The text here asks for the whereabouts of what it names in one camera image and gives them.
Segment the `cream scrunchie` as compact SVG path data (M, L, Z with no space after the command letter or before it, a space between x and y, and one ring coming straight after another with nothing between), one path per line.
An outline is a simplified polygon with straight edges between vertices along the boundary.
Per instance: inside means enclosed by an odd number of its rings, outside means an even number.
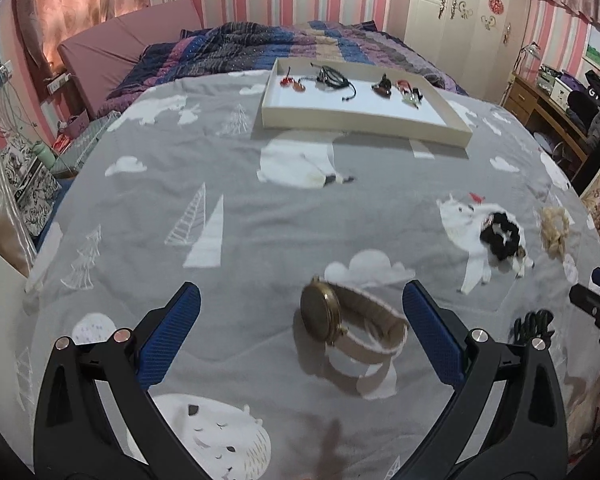
M544 207L540 211L542 243L550 258L565 258L570 223L564 207Z

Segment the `black scrunchie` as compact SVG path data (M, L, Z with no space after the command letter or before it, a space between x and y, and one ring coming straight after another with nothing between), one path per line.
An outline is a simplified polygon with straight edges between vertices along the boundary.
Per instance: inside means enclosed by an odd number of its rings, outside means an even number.
M495 211L486 217L480 232L480 240L488 246L490 253L498 259L498 262L511 258L524 258L526 255L520 229L504 211Z

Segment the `black cord jade pendant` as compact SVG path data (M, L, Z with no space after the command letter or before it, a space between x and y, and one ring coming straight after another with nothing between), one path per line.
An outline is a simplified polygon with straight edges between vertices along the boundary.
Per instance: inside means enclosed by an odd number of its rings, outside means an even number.
M422 104L422 92L419 91L419 88L407 88L403 91L403 101L418 110Z

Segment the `brown stone pendant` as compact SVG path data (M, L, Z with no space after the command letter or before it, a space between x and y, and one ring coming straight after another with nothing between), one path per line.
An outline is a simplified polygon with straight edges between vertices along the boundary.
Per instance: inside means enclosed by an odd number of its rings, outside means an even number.
M387 77L386 74L382 75L381 80L378 81L377 84L372 85L373 92L375 92L376 94L378 94L378 96L381 96L384 99L390 98L391 89L392 89L392 82Z

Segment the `orange gourd pendant red knot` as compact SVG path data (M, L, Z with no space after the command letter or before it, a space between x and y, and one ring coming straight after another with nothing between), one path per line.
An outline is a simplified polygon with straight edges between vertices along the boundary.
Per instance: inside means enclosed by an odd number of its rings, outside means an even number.
M295 92L301 93L306 91L306 86L303 81L304 78L302 76L292 76L290 70L287 70L286 75L279 81L279 85L283 88L291 88Z

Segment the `wooden desk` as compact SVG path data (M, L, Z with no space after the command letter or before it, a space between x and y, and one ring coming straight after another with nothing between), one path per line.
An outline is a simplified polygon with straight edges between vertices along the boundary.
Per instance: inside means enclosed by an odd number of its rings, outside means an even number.
M547 94L513 75L503 107L531 133L568 177L578 174L591 153L585 143L586 135Z

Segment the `grey bear print blanket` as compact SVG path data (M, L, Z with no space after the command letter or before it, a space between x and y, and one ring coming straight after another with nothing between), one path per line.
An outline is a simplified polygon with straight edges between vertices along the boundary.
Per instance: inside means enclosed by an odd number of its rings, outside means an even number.
M419 280L500 341L516 318L549 310L566 404L593 388L596 328L568 292L600 267L600 237L512 114L447 93L467 148L266 130L267 83L254 72L162 84L102 136L27 284L15 359L25 436L57 338L103 341L185 282L201 314L150 392L217 479L387 479L451 395L415 337L375 365L313 340L299 301L314 276L393 308ZM543 247L544 207L567 211L562 260ZM495 211L520 229L524 258L498 262L480 240Z

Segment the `desk lamp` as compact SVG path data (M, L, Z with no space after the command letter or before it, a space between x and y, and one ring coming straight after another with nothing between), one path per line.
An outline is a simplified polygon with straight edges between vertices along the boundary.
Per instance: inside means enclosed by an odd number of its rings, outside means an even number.
M513 81L520 74L520 70L524 67L524 63L527 62L528 58L538 61L542 60L541 47L535 41L531 41L530 44L526 44L519 50L512 71L510 72L510 81Z

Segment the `white cardboard tray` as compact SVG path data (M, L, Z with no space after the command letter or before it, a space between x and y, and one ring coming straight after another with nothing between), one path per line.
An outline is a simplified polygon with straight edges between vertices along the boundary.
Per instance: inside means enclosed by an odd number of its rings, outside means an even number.
M304 78L305 92L279 85L287 70ZM405 103L396 87L389 99L373 92L372 85L383 74L394 84L406 81L411 88L419 88L419 109ZM467 148L472 137L471 128L424 77L387 67L314 58L275 61L262 98L261 118L265 128L340 130L456 148Z

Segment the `grey storage bag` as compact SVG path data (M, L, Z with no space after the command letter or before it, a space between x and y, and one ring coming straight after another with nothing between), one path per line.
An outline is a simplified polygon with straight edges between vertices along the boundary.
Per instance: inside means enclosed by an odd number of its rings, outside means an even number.
M66 178L78 174L109 126L120 116L121 113L114 110L91 122L76 140L57 156L52 175L56 178Z

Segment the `white wardrobe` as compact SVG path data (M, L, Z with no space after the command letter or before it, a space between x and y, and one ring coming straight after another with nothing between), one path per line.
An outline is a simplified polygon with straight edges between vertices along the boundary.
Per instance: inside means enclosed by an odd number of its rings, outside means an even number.
M405 42L470 96L497 103L524 40L530 0L410 0Z

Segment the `striped purple blue quilt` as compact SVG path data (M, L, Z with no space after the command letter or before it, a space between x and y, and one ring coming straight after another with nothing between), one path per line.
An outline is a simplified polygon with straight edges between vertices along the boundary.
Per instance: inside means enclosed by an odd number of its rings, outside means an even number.
M466 91L404 42L373 21L345 25L310 21L291 26L229 22L181 31L175 42L151 44L132 70L106 96L105 104L124 110L146 90L181 78L270 70L279 58L317 58L405 70L433 86L461 96Z

